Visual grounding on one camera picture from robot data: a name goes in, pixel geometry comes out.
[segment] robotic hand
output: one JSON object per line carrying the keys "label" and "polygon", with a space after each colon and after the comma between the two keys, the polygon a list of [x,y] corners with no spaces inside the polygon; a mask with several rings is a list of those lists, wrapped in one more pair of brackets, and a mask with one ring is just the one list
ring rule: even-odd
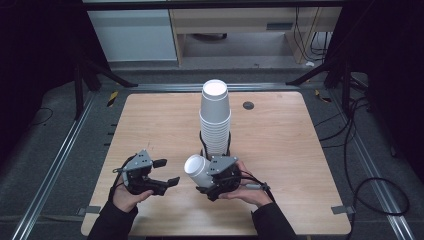
{"label": "robotic hand", "polygon": [[198,186],[196,189],[208,196],[212,202],[218,199],[221,193],[236,190],[241,181],[241,172],[235,162],[236,157],[212,156],[207,175],[213,183],[209,187]]}
{"label": "robotic hand", "polygon": [[147,190],[153,190],[153,195],[163,196],[169,187],[178,184],[180,177],[162,182],[149,178],[148,174],[151,172],[152,167],[163,167],[166,165],[166,162],[166,159],[153,161],[147,151],[142,150],[138,154],[129,157],[122,168],[115,169],[113,172],[119,173],[117,179],[122,174],[124,185],[131,194],[138,195]]}

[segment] human hand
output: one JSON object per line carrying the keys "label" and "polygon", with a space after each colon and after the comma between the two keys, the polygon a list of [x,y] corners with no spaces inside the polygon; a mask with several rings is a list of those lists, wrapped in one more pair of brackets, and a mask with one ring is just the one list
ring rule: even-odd
{"label": "human hand", "polygon": [[[236,162],[238,168],[240,169],[242,176],[244,177],[251,177],[249,174],[251,174],[244,163],[240,160]],[[256,182],[248,179],[242,179],[240,182],[240,186],[232,191],[227,193],[221,193],[219,195],[220,199],[241,199],[247,203],[255,204],[258,208],[262,207],[263,205],[266,205],[268,203],[271,203],[272,200],[269,198],[268,194],[264,192],[262,189],[258,190],[252,190],[248,189],[245,185],[246,184],[256,184]]]}
{"label": "human hand", "polygon": [[153,190],[142,192],[139,195],[133,195],[125,188],[122,176],[119,177],[115,187],[115,194],[113,195],[113,204],[120,210],[129,213],[137,203],[146,200],[153,194]]}

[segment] paper cup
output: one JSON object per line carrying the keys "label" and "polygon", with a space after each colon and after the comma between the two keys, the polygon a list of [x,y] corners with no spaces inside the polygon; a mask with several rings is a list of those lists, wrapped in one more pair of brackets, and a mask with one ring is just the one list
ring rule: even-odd
{"label": "paper cup", "polygon": [[184,171],[199,187],[209,188],[213,185],[212,177],[207,175],[209,161],[195,154],[187,159]]}
{"label": "paper cup", "polygon": [[227,84],[213,79],[203,84],[200,115],[210,123],[220,123],[230,116]]}

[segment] metal frame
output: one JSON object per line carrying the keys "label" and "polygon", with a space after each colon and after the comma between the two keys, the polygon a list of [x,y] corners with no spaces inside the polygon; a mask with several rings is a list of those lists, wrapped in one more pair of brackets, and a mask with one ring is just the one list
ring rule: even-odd
{"label": "metal frame", "polygon": [[63,142],[58,154],[56,155],[56,158],[54,159],[49,171],[47,172],[47,175],[41,183],[40,188],[38,189],[30,206],[25,211],[24,216],[19,221],[12,239],[28,238],[35,222],[37,221],[37,218],[40,215],[41,210],[43,209],[44,204],[47,201],[51,190],[53,189],[60,171],[62,170],[66,159],[68,158],[69,152],[71,151],[72,146],[74,145],[75,140],[78,137],[78,134],[84,125],[85,120],[87,119],[88,113],[92,107],[92,102],[96,95],[97,93],[95,92],[89,92],[81,117],[78,120],[75,120],[72,124],[72,127],[69,130],[68,135],[66,136],[65,141]]}
{"label": "metal frame", "polygon": [[[136,92],[201,92],[203,84],[140,84],[138,87],[125,88],[124,91]],[[230,92],[298,90],[299,86],[285,83],[227,83]]]}

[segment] white paper cup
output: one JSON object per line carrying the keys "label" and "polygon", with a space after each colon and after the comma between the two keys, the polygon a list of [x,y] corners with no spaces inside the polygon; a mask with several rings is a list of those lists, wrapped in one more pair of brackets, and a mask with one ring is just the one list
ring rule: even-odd
{"label": "white paper cup", "polygon": [[199,187],[209,188],[213,185],[212,176],[207,175],[209,161],[206,158],[195,154],[187,159],[184,164],[184,171]]}
{"label": "white paper cup", "polygon": [[210,123],[200,115],[202,140],[206,145],[208,155],[223,155],[227,153],[228,138],[231,126],[231,111],[229,117],[221,123]]}
{"label": "white paper cup", "polygon": [[210,123],[220,123],[230,116],[227,84],[212,79],[203,84],[200,115]]}

